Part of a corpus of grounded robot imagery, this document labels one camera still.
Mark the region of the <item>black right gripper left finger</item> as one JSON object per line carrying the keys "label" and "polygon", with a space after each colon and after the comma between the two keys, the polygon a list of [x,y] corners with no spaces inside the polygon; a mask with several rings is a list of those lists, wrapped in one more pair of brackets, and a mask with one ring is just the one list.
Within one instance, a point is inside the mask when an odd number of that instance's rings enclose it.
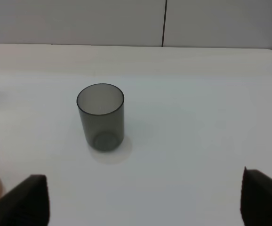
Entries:
{"label": "black right gripper left finger", "polygon": [[45,175],[30,175],[0,198],[0,226],[47,226],[49,192]]}

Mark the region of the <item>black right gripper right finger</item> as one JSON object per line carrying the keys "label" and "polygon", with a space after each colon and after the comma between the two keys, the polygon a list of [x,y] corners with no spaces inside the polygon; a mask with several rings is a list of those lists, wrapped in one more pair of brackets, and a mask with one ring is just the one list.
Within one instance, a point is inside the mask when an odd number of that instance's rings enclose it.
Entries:
{"label": "black right gripper right finger", "polygon": [[246,226],[272,226],[272,178],[256,169],[244,169],[240,213]]}

